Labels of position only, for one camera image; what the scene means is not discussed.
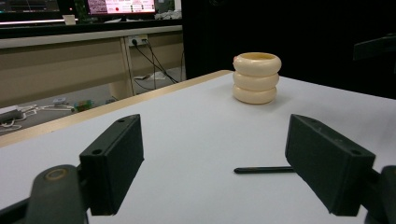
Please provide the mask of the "dark monitor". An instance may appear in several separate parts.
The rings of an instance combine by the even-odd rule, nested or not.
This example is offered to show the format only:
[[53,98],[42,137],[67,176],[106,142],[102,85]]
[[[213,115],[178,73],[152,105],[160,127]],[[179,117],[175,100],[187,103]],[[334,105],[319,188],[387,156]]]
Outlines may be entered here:
[[60,18],[57,0],[0,0],[0,22]]

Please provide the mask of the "black pen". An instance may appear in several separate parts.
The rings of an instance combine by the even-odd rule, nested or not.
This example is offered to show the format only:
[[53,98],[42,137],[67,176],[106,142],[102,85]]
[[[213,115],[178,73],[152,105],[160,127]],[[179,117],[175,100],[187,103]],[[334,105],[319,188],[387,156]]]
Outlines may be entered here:
[[285,174],[294,173],[289,166],[279,167],[237,167],[233,169],[236,174]]

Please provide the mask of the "white wall socket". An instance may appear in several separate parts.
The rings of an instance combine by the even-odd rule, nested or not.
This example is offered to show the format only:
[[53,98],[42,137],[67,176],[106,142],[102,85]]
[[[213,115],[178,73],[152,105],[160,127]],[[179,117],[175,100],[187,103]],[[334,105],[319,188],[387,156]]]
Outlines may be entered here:
[[147,35],[130,35],[128,37],[128,45],[130,47],[146,45],[147,41],[148,41]]

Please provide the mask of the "long beige desk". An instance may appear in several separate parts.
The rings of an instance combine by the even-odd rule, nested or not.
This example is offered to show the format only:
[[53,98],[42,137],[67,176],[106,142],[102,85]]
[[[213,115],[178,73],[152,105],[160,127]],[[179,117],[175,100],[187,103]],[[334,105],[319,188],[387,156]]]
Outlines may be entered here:
[[135,94],[133,75],[149,65],[129,37],[148,35],[167,66],[178,66],[180,25],[0,39],[0,107],[107,84],[111,95]]

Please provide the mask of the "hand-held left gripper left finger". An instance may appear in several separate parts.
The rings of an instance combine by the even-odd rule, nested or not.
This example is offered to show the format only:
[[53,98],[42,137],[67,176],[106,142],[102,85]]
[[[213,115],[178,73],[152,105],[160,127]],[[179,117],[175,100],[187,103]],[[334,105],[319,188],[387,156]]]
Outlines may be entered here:
[[144,161],[140,115],[114,121],[79,158],[92,215],[116,215]]

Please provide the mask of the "cream ribbed pen holder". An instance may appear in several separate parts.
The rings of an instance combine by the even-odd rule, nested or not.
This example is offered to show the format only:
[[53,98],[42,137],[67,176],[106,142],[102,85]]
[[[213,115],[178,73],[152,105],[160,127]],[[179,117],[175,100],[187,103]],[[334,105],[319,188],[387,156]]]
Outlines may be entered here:
[[247,52],[233,58],[233,97],[253,105],[276,98],[281,60],[271,53]]

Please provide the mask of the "green box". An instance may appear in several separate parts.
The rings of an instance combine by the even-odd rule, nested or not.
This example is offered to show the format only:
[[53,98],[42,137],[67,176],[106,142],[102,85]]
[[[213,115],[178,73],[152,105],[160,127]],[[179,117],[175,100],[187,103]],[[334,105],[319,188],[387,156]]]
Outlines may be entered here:
[[82,112],[91,109],[93,106],[92,100],[78,101],[74,103],[74,108],[77,112]]

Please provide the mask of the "monitor with pink screen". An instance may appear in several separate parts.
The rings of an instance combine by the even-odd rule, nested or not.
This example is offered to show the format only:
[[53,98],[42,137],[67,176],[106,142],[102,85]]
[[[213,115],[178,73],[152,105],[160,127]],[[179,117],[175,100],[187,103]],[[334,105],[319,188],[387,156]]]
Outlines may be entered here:
[[134,15],[156,12],[155,0],[85,0],[90,15]]

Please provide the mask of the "black curtain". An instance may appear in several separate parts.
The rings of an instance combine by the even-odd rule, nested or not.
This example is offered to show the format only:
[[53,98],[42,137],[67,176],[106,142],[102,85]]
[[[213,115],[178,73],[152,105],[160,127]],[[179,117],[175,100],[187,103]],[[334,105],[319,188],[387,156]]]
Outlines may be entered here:
[[230,70],[234,56],[269,52],[283,77],[396,99],[396,44],[374,57],[365,41],[396,34],[396,0],[181,0],[189,78]]

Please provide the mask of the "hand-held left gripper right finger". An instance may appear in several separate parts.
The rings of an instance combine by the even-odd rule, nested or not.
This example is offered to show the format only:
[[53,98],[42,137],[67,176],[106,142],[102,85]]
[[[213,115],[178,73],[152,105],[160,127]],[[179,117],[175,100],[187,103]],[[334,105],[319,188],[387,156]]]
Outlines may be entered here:
[[361,179],[372,170],[374,153],[316,119],[292,114],[285,156],[330,213],[358,214]]

